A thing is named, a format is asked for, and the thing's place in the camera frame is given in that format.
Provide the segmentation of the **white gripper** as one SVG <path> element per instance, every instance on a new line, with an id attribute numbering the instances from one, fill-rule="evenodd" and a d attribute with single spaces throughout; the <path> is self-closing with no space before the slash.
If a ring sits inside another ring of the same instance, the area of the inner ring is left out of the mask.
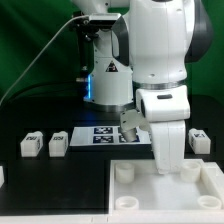
<path id="1" fill-rule="evenodd" d="M 151 123 L 150 134 L 158 173 L 178 172 L 184 160 L 185 121 Z"/>

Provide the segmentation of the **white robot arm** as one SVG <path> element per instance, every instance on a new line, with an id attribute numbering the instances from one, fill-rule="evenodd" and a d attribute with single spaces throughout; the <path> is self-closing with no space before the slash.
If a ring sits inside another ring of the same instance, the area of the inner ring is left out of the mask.
<path id="1" fill-rule="evenodd" d="M 77 27 L 93 40 L 94 68 L 84 101 L 121 111 L 127 141 L 138 128 L 151 134 L 161 174 L 184 159 L 190 117 L 185 65 L 212 42 L 202 0 L 71 0 L 85 15 Z"/>

